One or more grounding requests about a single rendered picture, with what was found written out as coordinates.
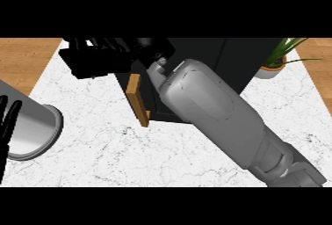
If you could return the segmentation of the dark cabinet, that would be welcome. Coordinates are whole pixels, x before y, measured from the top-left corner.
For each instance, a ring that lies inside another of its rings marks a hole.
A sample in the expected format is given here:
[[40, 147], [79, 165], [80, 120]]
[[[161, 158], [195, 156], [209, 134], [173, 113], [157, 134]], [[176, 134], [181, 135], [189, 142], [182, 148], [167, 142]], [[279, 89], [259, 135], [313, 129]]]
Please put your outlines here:
[[[170, 76], [173, 69], [187, 59], [204, 62], [215, 70], [232, 89], [243, 93], [281, 38], [170, 38], [176, 53], [166, 64], [164, 75]], [[184, 123], [175, 115], [156, 92], [145, 66], [136, 61], [132, 71], [117, 73], [116, 77], [123, 90], [128, 89], [132, 74], [139, 74], [141, 95], [145, 109], [151, 112], [151, 120]]]

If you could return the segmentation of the grey metal cylinder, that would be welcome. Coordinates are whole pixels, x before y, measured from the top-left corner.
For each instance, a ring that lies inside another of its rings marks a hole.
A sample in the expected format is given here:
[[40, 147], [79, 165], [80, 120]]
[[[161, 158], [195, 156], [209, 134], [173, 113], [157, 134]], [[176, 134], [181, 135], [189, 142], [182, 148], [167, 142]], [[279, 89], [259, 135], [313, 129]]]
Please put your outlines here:
[[64, 128], [63, 112], [54, 105], [42, 105], [5, 81], [0, 81], [2, 95], [8, 95], [7, 110], [17, 100], [23, 101], [8, 158], [27, 161], [46, 153], [60, 138]]

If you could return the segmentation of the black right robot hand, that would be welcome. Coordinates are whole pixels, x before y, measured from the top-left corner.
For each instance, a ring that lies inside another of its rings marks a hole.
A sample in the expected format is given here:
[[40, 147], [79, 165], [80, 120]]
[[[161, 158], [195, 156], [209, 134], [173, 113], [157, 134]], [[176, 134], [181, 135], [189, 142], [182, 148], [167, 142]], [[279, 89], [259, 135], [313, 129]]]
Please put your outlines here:
[[169, 60], [176, 48], [167, 38], [66, 38], [70, 47], [60, 50], [60, 56], [79, 79], [126, 73], [139, 61], [147, 68], [161, 58]]

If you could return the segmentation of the green potted plant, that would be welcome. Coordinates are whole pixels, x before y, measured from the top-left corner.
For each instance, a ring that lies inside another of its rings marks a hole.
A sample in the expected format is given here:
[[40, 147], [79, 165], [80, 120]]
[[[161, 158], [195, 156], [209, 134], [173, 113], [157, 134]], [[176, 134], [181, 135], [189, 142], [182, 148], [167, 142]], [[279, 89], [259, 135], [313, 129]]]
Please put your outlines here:
[[308, 38], [294, 38], [293, 40], [284, 38], [271, 53], [257, 73], [256, 77], [260, 79], [272, 79], [282, 72], [287, 64], [303, 61], [319, 61], [319, 58], [305, 58], [297, 60], [287, 60], [287, 55], [296, 48], [308, 41]]

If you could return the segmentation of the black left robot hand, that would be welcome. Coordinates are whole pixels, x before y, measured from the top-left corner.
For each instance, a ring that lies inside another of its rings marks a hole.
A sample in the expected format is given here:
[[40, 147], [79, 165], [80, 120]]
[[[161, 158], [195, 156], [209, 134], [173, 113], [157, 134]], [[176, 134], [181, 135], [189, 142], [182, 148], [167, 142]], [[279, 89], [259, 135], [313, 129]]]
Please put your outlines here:
[[9, 154], [9, 142], [12, 139], [17, 118], [23, 107], [23, 101], [17, 100], [7, 110], [8, 95], [0, 96], [0, 183], [7, 171], [7, 159]]

